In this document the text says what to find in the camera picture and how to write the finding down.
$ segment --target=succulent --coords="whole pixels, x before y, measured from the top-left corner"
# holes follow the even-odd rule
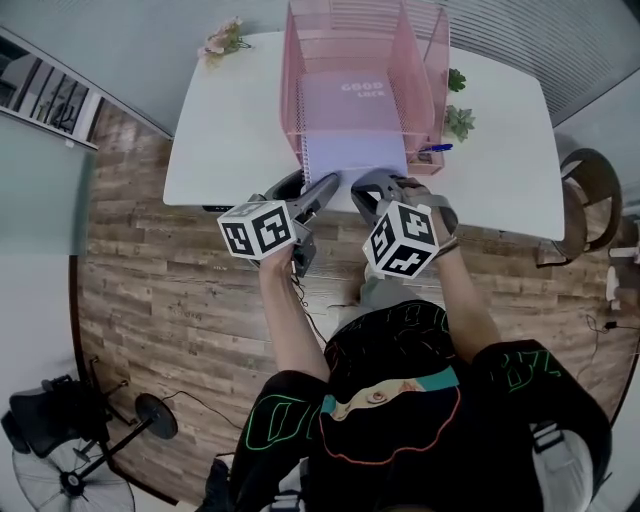
[[[453,105],[447,105],[447,113],[444,118],[445,132],[452,133],[463,142],[469,137],[469,131],[474,129],[473,122],[476,120],[471,115],[472,109],[458,109]]]
[[[457,69],[449,70],[449,90],[452,92],[461,91],[466,87],[467,78]]]

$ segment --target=wooden floor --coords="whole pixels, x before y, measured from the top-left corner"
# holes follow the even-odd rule
[[[228,255],[216,215],[163,204],[169,141],[109,106],[95,142],[100,151],[88,254],[79,263],[85,358],[100,357],[105,388],[129,380],[113,400],[128,416],[139,393],[164,397],[185,390],[243,424],[276,369],[255,269]],[[263,191],[248,188],[247,197],[252,192]],[[348,304],[361,280],[368,230],[357,215],[323,213],[314,222],[318,255],[303,284],[308,309],[328,335],[339,310],[331,306]],[[587,315],[598,327],[610,318],[606,253],[537,270],[535,240],[477,228],[461,228],[459,236],[504,339],[538,339],[574,375],[583,370],[581,384],[613,414],[637,333],[600,335],[589,364],[595,333]],[[426,270],[415,284],[422,297],[441,303],[434,271]],[[634,312],[618,318],[619,324],[640,325]],[[116,461],[151,487],[197,504],[214,455],[232,451],[239,431],[187,396],[167,403],[177,416],[178,436],[165,442],[144,434]],[[127,431],[112,422],[114,439]]]

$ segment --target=black office chair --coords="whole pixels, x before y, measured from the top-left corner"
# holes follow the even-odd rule
[[[95,376],[92,361],[92,376]],[[83,439],[88,444],[78,451],[81,459],[96,443],[109,440],[107,422],[113,417],[127,425],[133,425],[122,417],[107,398],[127,385],[121,382],[107,393],[101,393],[97,385],[74,381],[68,375],[52,381],[43,381],[42,388],[16,393],[9,398],[10,410],[2,418],[9,441],[14,449],[23,454],[33,452],[45,458],[58,446],[74,439]]]

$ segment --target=electric fan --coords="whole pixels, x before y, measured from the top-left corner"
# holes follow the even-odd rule
[[[18,484],[36,511],[135,511],[131,487],[105,462],[144,430],[162,439],[171,439],[178,433],[173,413],[159,398],[142,394],[136,398],[135,407],[140,423],[104,454],[95,443],[80,450],[82,440],[62,444],[42,459],[33,453],[13,451]]]

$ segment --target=chair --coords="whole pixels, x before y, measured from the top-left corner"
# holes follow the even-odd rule
[[[81,438],[88,445],[78,451],[78,456],[85,459],[96,443],[109,440],[107,422],[113,416],[132,424],[106,400],[125,385],[126,381],[102,394],[97,385],[74,381],[68,375],[43,381],[42,388],[9,398],[10,410],[2,418],[2,427],[17,452],[33,452],[39,458],[48,457],[67,441]]]
[[[537,263],[538,268],[568,265],[584,252],[593,252],[606,247],[614,239],[622,217],[622,190],[618,177],[609,161],[595,149],[578,149],[564,159],[561,172],[576,165],[562,176],[564,198],[564,239],[552,241],[564,261]],[[582,191],[586,202],[580,197],[573,181]],[[595,240],[588,241],[588,225],[585,208],[611,199],[611,210],[607,227]]]

